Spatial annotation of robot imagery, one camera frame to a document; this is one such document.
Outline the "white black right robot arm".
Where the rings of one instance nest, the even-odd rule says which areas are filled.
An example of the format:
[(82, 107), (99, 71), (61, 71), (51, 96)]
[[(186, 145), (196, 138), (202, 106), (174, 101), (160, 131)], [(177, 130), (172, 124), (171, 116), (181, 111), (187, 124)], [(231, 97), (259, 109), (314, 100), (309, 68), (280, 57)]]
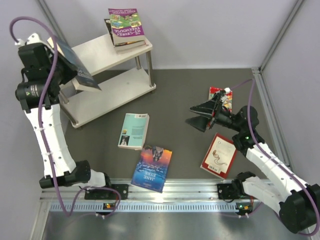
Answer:
[(254, 107), (248, 104), (234, 114), (224, 106), (226, 99), (225, 92), (218, 91), (211, 99), (190, 107), (196, 115), (185, 122), (201, 132), (214, 125), (236, 131), (232, 137), (236, 150), (258, 167), (273, 185), (252, 172), (242, 172), (232, 181), (234, 194), (242, 199), (252, 196), (268, 206), (291, 233), (302, 234), (314, 227), (311, 235), (316, 234), (320, 230), (320, 186), (310, 185), (296, 176), (271, 151), (256, 131), (259, 119)]

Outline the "black treehouse book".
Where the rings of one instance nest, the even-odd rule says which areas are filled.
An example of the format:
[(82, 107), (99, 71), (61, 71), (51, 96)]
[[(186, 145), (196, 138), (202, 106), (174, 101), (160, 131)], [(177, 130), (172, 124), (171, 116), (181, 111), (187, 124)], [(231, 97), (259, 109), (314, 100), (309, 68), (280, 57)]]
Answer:
[(112, 32), (112, 26), (111, 26), (110, 19), (104, 19), (104, 23), (105, 23), (105, 26), (106, 26), (106, 28), (108, 30), (108, 34), (109, 34), (109, 37), (111, 39), (112, 45), (114, 47), (116, 47), (115, 42), (114, 42), (114, 38), (113, 38), (113, 32)]

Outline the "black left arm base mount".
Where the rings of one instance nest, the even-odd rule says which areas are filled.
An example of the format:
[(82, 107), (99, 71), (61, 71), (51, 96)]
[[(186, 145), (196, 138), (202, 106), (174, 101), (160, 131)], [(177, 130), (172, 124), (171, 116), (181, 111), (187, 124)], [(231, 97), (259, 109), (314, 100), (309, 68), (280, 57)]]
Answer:
[[(121, 197), (121, 200), (128, 199), (129, 185), (128, 184), (112, 184), (111, 188), (116, 190)], [(119, 196), (116, 192), (104, 189), (89, 189), (85, 191), (85, 200), (118, 200)]]

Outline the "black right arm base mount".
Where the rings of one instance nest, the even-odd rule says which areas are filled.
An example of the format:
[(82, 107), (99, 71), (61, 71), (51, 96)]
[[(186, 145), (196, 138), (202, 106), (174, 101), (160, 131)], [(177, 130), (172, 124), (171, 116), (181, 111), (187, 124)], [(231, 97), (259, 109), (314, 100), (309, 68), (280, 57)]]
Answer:
[(232, 183), (219, 183), (217, 184), (218, 199), (227, 203), (235, 200), (249, 200), (250, 197), (243, 189)]

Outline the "purple storey treehouse book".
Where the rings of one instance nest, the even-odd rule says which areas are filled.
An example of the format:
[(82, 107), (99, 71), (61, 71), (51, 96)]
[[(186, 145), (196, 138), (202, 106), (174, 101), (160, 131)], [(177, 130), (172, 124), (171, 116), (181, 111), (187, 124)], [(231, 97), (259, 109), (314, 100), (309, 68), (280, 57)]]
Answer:
[(146, 39), (140, 15), (136, 8), (109, 8), (112, 37), (116, 45)]

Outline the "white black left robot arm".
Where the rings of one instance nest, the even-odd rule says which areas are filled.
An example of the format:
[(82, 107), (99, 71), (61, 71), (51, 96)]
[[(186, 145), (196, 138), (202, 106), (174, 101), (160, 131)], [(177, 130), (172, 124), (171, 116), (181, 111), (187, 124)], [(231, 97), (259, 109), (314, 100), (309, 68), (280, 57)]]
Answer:
[(18, 48), (18, 55), (24, 67), (15, 96), (31, 123), (42, 155), (44, 176), (39, 180), (40, 187), (90, 186), (96, 187), (101, 198), (109, 198), (113, 186), (108, 175), (91, 169), (87, 160), (76, 162), (72, 158), (62, 128), (60, 84), (72, 80), (77, 67), (42, 42), (25, 43)]

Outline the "dark blue Nineteen Eighty-Four book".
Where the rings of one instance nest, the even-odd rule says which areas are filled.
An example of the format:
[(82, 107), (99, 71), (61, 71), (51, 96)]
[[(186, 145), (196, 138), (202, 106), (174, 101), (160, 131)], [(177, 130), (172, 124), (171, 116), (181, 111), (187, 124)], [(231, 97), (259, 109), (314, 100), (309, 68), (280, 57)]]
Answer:
[(75, 51), (59, 37), (55, 37), (58, 58), (51, 84), (65, 85), (72, 82), (74, 88), (79, 91), (95, 92), (101, 88), (94, 80)]

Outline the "blue Jane Eyre book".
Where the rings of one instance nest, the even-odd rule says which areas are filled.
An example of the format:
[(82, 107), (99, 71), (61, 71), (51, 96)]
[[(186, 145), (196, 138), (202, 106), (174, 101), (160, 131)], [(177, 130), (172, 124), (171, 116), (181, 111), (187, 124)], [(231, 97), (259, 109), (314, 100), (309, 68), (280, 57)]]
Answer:
[(166, 182), (172, 151), (158, 146), (145, 145), (134, 170), (131, 184), (162, 193)]

